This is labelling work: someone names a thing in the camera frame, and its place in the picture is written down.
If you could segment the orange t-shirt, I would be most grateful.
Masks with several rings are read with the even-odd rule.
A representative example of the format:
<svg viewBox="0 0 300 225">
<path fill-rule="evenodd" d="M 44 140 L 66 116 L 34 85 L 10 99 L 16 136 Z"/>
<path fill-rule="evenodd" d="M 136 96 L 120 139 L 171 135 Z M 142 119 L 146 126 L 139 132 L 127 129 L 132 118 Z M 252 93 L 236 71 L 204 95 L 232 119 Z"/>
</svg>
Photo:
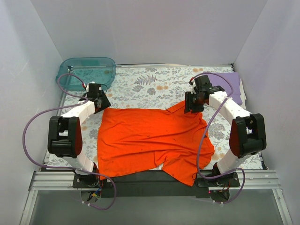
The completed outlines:
<svg viewBox="0 0 300 225">
<path fill-rule="evenodd" d="M 168 109 L 104 111 L 97 137 L 102 176 L 120 177 L 153 169 L 191 186 L 194 174 L 206 167 L 215 149 L 201 113 L 184 113 L 185 103 Z"/>
</svg>

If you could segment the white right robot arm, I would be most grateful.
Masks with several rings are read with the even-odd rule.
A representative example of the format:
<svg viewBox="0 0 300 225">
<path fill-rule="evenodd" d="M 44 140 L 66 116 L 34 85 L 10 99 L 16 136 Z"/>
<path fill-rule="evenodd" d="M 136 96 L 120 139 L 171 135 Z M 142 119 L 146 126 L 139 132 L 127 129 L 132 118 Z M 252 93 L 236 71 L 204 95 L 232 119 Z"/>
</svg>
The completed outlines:
<svg viewBox="0 0 300 225">
<path fill-rule="evenodd" d="M 198 172 L 201 178 L 223 186 L 229 181 L 229 174 L 236 172 L 247 158 L 266 149 L 265 123 L 261 114 L 250 113 L 232 99 L 234 89 L 231 85 L 230 92 L 226 92 L 221 86 L 212 85 L 209 75 L 209 72 L 201 73 L 189 80 L 192 90 L 185 93 L 184 113 L 203 112 L 207 104 L 231 125 L 228 152 L 215 163 L 211 176 Z"/>
</svg>

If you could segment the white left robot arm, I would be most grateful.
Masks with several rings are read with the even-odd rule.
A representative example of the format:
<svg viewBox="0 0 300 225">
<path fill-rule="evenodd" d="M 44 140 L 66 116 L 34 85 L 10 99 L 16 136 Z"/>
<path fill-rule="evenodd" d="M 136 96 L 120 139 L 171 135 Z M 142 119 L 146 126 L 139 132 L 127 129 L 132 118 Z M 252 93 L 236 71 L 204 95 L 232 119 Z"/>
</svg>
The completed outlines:
<svg viewBox="0 0 300 225">
<path fill-rule="evenodd" d="M 91 115 L 111 106 L 102 87 L 102 84 L 89 83 L 78 106 L 61 116 L 52 116 L 49 121 L 49 153 L 67 161 L 79 181 L 91 188 L 99 184 L 100 176 L 96 164 L 83 152 L 81 125 Z"/>
</svg>

